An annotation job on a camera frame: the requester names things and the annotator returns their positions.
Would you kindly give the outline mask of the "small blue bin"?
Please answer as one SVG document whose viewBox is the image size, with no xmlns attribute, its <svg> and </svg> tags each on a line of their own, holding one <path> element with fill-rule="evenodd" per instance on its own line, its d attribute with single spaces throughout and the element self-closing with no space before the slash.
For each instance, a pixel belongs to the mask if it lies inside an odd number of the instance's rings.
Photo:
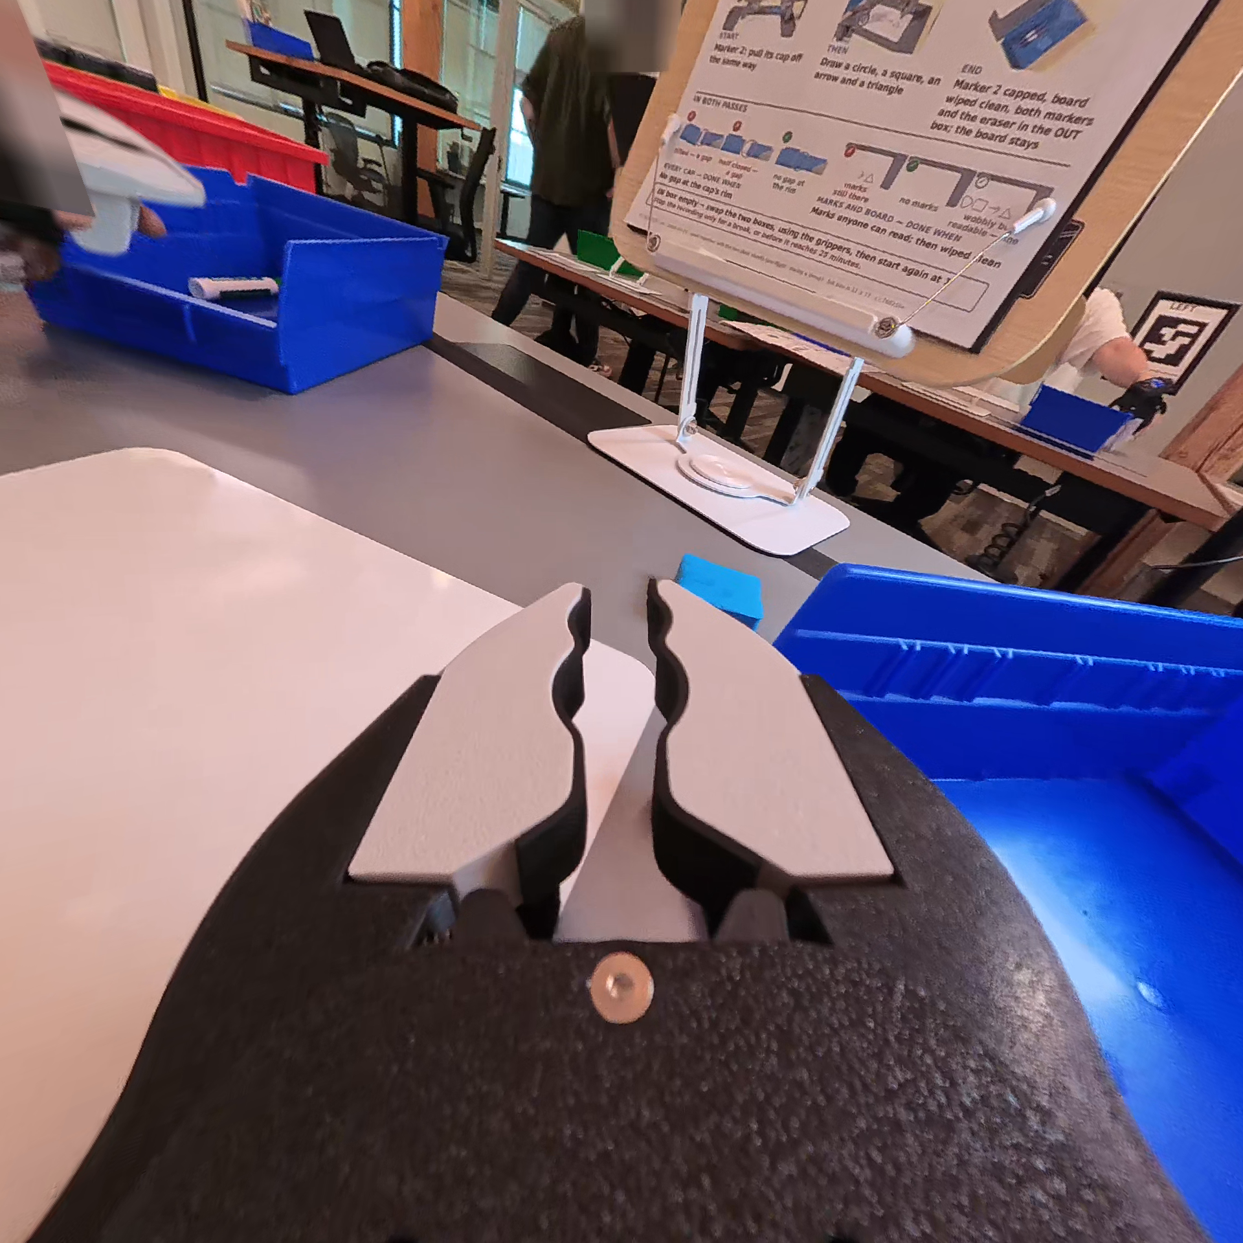
<svg viewBox="0 0 1243 1243">
<path fill-rule="evenodd" d="M 1043 383 L 1034 393 L 1017 429 L 1068 452 L 1093 457 L 1133 439 L 1143 427 L 1134 414 L 1100 405 L 1077 393 Z"/>
</svg>

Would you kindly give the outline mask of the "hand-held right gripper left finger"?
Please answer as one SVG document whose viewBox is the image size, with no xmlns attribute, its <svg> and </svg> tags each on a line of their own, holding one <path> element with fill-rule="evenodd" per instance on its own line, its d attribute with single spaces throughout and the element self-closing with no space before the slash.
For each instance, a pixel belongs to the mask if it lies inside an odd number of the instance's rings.
<svg viewBox="0 0 1243 1243">
<path fill-rule="evenodd" d="M 582 658 L 591 596 L 566 583 L 437 676 L 353 852 L 357 882 L 439 882 L 557 905 L 585 848 Z"/>
</svg>

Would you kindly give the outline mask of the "blue whiteboard eraser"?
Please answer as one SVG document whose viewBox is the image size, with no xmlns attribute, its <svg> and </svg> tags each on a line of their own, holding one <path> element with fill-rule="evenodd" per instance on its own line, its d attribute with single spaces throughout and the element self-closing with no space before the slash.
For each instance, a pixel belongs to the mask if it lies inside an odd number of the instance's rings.
<svg viewBox="0 0 1243 1243">
<path fill-rule="evenodd" d="M 714 563 L 693 553 L 683 553 L 674 581 L 692 596 L 755 630 L 764 615 L 763 586 L 758 577 Z"/>
</svg>

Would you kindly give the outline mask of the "blue plastic bin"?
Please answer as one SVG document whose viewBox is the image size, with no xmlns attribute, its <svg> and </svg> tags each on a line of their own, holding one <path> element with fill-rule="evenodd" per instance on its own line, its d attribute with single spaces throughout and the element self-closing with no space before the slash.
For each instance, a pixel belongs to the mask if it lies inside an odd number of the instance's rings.
<svg viewBox="0 0 1243 1243">
<path fill-rule="evenodd" d="M 156 207 L 167 235 L 104 257 L 73 241 L 59 272 L 30 285 L 60 328 L 298 393 L 431 334 L 446 239 L 332 198 L 192 167 L 201 208 Z M 260 276 L 273 302 L 214 304 L 192 276 Z"/>
<path fill-rule="evenodd" d="M 837 565 L 775 646 L 998 855 L 1155 1157 L 1239 1240 L 1239 620 Z"/>
</svg>

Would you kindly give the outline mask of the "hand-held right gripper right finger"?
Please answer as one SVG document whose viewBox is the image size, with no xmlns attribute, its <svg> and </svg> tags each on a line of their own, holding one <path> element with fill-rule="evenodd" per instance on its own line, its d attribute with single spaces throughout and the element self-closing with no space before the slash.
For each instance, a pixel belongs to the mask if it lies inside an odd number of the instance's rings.
<svg viewBox="0 0 1243 1243">
<path fill-rule="evenodd" d="M 704 913 L 742 890 L 784 899 L 896 876 L 812 682 L 751 629 L 671 580 L 646 586 L 656 657 L 652 842 Z"/>
</svg>

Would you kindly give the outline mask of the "black office chair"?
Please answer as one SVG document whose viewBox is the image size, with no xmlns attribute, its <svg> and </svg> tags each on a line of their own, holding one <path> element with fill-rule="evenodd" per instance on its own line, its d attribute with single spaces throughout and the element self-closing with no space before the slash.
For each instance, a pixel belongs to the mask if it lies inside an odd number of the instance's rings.
<svg viewBox="0 0 1243 1243">
<path fill-rule="evenodd" d="M 414 223 L 446 238 L 448 260 L 468 265 L 477 262 L 479 226 L 474 222 L 474 199 L 494 146 L 495 128 L 483 128 L 463 176 L 424 167 L 415 170 L 417 180 L 426 186 L 431 211 L 420 211 Z"/>
</svg>

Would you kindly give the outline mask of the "red plastic bin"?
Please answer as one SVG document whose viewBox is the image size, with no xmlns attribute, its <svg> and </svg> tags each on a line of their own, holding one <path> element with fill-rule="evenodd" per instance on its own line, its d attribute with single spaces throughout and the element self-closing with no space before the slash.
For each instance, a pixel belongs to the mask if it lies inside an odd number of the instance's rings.
<svg viewBox="0 0 1243 1243">
<path fill-rule="evenodd" d="M 201 102 L 48 60 L 42 66 L 51 85 L 122 121 L 183 165 L 217 168 L 238 183 L 255 176 L 316 193 L 316 177 L 328 162 L 316 148 Z"/>
</svg>

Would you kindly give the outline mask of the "white whiteboard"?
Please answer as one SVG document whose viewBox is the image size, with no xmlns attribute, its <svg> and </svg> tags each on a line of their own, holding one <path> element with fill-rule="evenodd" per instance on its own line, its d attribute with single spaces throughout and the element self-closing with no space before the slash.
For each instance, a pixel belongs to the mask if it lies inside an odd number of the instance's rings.
<svg viewBox="0 0 1243 1243">
<path fill-rule="evenodd" d="M 736 957 L 347 874 L 437 676 L 519 611 L 177 452 L 2 476 L 2 1240 L 720 1213 L 679 1058 Z M 593 596 L 582 668 L 576 898 L 656 698 Z"/>
</svg>

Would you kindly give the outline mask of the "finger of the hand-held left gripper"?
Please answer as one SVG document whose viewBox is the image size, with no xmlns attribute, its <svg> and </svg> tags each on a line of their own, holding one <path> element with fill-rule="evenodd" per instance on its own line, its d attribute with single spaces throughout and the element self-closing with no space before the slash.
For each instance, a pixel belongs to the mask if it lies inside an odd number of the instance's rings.
<svg viewBox="0 0 1243 1243">
<path fill-rule="evenodd" d="M 82 177 L 91 219 L 70 229 L 88 254 L 124 254 L 146 205 L 201 208 L 207 193 L 193 174 L 118 118 L 72 94 L 54 94 L 61 128 Z"/>
</svg>

